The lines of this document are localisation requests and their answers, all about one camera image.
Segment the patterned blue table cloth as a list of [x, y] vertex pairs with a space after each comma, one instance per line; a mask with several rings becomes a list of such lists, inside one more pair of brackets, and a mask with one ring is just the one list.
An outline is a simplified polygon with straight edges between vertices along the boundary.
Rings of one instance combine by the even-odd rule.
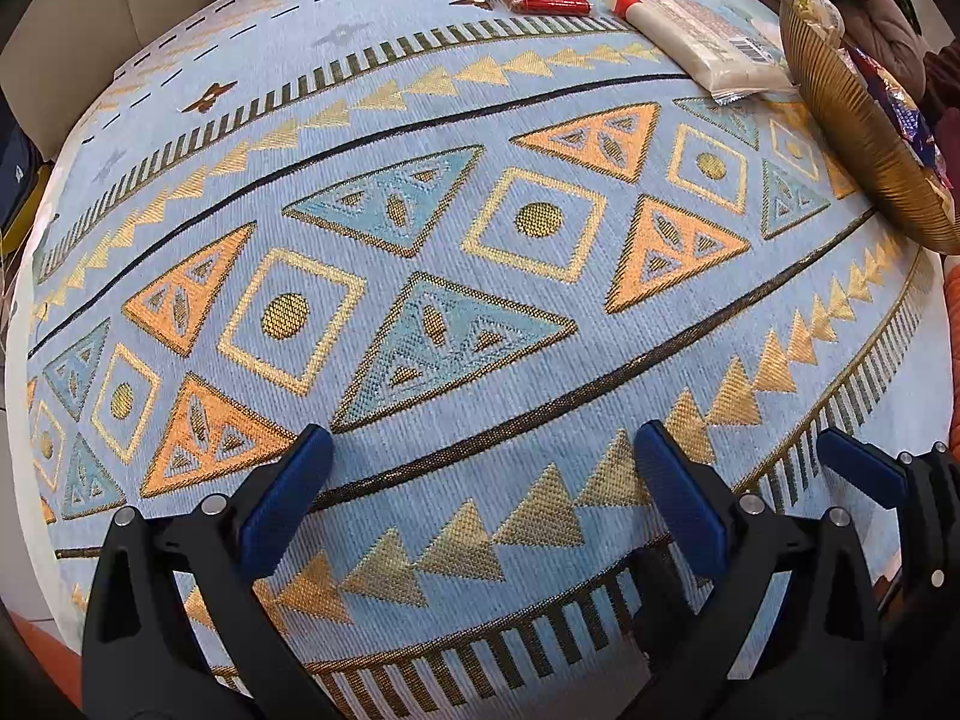
[[231, 493], [308, 424], [331, 433], [332, 474], [254, 590], [348, 717], [615, 717], [643, 671], [628, 558], [669, 546], [631, 461], [651, 419], [777, 511], [844, 507], [885, 569], [895, 515], [815, 443], [828, 427], [890, 452], [947, 434], [942, 270], [800, 98], [742, 101], [775, 146], [729, 197], [640, 188], [571, 210], [495, 188], [404, 265], [338, 247], [304, 211], [278, 236], [252, 221], [164, 255], [133, 244], [116, 314], [37, 364], [29, 241], [8, 426], [67, 642], [119, 509]]

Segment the white long snack packet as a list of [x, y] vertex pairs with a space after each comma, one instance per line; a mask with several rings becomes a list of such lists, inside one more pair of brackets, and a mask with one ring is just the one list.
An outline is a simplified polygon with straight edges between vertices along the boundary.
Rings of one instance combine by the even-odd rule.
[[599, 2], [661, 49], [718, 106], [794, 89], [768, 49], [695, 0]]

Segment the beige sofa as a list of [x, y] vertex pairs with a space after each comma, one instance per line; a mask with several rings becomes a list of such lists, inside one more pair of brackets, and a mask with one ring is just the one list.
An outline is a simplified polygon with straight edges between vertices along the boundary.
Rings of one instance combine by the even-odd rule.
[[[729, 197], [770, 165], [761, 112], [718, 106], [599, 0], [31, 0], [2, 91], [52, 164], [29, 249], [31, 362], [114, 316], [133, 244], [169, 254], [295, 211], [342, 249], [434, 254], [495, 188], [571, 210], [657, 188]], [[771, 54], [755, 0], [695, 0]]]

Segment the blue cracker snack bag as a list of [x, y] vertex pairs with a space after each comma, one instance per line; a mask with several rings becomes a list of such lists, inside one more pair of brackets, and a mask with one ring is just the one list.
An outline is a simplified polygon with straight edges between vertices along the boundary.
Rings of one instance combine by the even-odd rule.
[[883, 65], [859, 47], [846, 49], [850, 66], [856, 67], [875, 102], [884, 109], [896, 133], [910, 145], [916, 161], [927, 167], [945, 188], [951, 188], [947, 165], [931, 127], [911, 94]]

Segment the gold ribbed snack bowl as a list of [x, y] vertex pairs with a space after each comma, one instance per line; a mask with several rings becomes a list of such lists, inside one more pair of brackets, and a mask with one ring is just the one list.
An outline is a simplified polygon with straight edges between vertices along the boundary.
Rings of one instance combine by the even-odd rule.
[[916, 161], [850, 66], [841, 13], [830, 0], [782, 0], [784, 54], [800, 96], [844, 169], [901, 232], [940, 254], [958, 252], [952, 188]]

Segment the small red snack packet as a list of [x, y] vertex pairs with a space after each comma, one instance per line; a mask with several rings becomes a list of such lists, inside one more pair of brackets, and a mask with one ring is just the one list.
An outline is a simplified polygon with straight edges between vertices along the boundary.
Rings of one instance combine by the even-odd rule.
[[523, 15], [586, 16], [592, 10], [589, 0], [503, 0], [503, 4]]

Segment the dark blue bag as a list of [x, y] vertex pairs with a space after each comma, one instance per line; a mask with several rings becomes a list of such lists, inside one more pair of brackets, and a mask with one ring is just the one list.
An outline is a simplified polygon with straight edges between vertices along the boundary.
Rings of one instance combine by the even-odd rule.
[[16, 122], [5, 96], [0, 96], [0, 158], [2, 255], [11, 257], [29, 236], [52, 164]]

